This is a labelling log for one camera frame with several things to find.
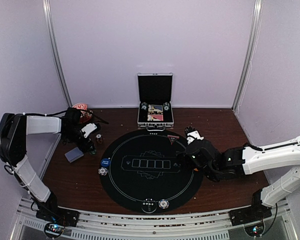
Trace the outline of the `red black triangle marker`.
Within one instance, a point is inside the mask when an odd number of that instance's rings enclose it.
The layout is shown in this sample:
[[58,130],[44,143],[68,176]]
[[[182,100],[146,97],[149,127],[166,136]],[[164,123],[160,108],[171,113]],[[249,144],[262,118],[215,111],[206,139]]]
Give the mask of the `red black triangle marker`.
[[174,142],[176,142],[180,137],[179,136],[176,136],[176,135],[170,135],[168,134],[167,135],[167,138],[169,139],[170,141],[170,144],[172,145]]

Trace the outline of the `blue small blind button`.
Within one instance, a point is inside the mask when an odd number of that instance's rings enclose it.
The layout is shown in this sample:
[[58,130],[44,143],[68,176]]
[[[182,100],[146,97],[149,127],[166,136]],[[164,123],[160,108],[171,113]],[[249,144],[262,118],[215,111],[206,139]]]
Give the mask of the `blue small blind button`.
[[110,158],[103,158],[100,161],[100,165],[104,168],[108,167],[111,164],[111,159]]

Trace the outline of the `blue white chips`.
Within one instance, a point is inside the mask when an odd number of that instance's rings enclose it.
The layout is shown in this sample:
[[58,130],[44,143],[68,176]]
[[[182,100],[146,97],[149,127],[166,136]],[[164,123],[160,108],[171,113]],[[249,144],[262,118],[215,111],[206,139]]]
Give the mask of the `blue white chips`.
[[100,176],[106,176],[108,174],[108,172],[109,172],[108,169],[105,167],[101,167],[98,169],[98,174]]
[[161,209],[167,209],[169,207],[170,203],[167,199],[161,199],[158,201],[158,206],[161,208]]

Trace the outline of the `blue white chips front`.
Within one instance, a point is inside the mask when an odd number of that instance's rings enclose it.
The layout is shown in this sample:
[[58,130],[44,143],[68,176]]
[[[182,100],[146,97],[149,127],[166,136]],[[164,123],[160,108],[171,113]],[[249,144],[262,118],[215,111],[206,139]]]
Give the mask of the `blue white chips front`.
[[158,201],[158,206],[161,208],[161,209],[167,209],[169,207],[170,203],[167,199],[161,199]]

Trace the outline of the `clear round dealer button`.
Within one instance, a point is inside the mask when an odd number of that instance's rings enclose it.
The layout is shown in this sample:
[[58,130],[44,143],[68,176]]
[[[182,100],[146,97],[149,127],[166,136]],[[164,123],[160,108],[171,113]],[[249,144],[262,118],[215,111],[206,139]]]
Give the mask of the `clear round dealer button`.
[[141,210],[146,214],[152,214],[157,210],[157,203],[153,198],[146,198],[141,204]]

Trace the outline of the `green blue chip stack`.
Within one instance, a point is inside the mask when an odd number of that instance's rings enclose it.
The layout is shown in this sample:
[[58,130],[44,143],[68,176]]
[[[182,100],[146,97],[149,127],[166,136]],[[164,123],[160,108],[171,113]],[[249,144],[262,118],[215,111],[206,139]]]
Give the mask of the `green blue chip stack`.
[[97,150],[96,150],[96,148],[94,147],[94,146],[92,146],[90,149],[89,149],[89,154],[91,154],[91,155],[95,155],[96,153],[97,153]]

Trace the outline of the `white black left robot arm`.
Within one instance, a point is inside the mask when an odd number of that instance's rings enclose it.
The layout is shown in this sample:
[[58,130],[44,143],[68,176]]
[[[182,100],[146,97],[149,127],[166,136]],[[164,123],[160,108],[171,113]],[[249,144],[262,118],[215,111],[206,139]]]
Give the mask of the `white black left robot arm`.
[[27,136],[57,134],[74,143],[82,153],[95,152],[90,135],[100,130],[99,123],[80,125],[82,111],[69,107],[52,113],[4,113],[0,120],[0,159],[10,168],[10,174],[41,203],[54,197],[33,169],[27,156]]

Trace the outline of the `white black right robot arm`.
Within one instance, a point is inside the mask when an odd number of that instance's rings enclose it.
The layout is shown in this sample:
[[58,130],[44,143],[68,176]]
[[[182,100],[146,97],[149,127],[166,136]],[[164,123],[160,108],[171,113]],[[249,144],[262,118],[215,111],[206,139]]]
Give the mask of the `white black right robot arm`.
[[186,167],[196,169],[213,182],[232,180],[268,169],[292,166],[275,183],[253,194],[252,206],[246,210],[249,220],[258,220],[266,208],[300,187],[300,135],[284,142],[254,146],[246,143],[240,147],[219,152],[213,144],[192,126],[185,129],[186,149],[176,154]]

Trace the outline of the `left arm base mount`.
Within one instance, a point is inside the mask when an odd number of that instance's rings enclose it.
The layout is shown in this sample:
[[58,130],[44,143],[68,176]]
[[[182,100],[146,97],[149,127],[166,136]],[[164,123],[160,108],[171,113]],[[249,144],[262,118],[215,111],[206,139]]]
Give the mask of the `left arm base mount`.
[[34,203],[36,203],[38,210],[36,211],[36,218],[52,222],[64,227],[76,227],[80,216],[77,210],[66,209],[58,206],[56,195],[51,192],[47,201],[39,201],[32,193],[30,194]]

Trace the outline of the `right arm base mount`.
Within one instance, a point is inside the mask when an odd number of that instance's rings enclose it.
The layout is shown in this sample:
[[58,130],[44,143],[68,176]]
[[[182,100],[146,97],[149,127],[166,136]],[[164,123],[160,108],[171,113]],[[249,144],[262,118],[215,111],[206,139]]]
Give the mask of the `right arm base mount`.
[[261,200],[253,201],[251,206],[229,211],[232,226],[244,225],[272,216],[271,208],[262,204]]

